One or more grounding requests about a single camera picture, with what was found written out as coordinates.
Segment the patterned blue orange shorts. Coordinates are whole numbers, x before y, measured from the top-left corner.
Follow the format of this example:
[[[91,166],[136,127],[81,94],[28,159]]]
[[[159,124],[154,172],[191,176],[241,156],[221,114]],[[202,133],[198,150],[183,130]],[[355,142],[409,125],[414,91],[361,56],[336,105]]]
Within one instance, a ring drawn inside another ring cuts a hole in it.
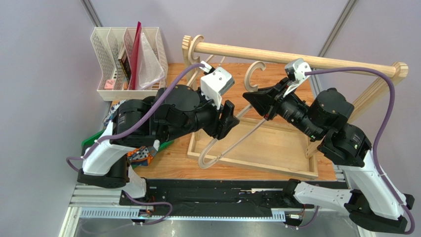
[[[128,152],[127,158],[130,161],[131,166],[133,168],[137,168],[138,166],[149,166],[159,152],[160,146],[161,144],[157,142],[153,146],[142,146]]]

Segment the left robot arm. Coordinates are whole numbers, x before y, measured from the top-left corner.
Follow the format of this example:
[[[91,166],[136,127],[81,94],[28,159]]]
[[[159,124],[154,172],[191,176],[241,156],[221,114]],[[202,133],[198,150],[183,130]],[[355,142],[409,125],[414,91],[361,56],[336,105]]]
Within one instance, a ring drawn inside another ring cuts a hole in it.
[[[223,139],[239,124],[234,108],[230,101],[218,107],[200,90],[185,85],[125,101],[114,112],[97,147],[86,150],[77,181],[107,189],[122,188],[132,198],[148,198],[149,182],[134,172],[129,152],[140,147],[151,150],[199,130]]]

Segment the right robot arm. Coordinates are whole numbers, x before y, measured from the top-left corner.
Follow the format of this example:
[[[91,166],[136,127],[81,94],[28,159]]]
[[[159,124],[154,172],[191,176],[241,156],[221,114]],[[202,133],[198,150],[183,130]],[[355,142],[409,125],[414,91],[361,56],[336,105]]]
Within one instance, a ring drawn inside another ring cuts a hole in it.
[[[290,80],[246,92],[243,97],[265,119],[281,116],[310,138],[319,141],[320,151],[354,182],[353,189],[331,189],[290,179],[282,191],[290,206],[314,205],[347,214],[359,227],[372,232],[404,234],[414,197],[394,196],[389,179],[376,169],[372,144],[365,133],[348,123],[353,105],[335,88],[320,92],[311,105],[294,92],[287,93]]]

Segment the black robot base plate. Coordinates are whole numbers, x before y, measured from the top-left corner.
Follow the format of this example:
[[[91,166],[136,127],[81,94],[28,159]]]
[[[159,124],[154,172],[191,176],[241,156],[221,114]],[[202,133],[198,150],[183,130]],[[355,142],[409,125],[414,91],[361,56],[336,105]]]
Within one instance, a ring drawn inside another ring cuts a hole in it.
[[[146,197],[128,198],[120,188],[77,185],[70,206],[83,217],[157,220],[284,221],[288,214],[319,207],[344,213],[339,201],[348,186],[340,181],[311,181],[311,200],[295,201],[286,180],[150,179]]]

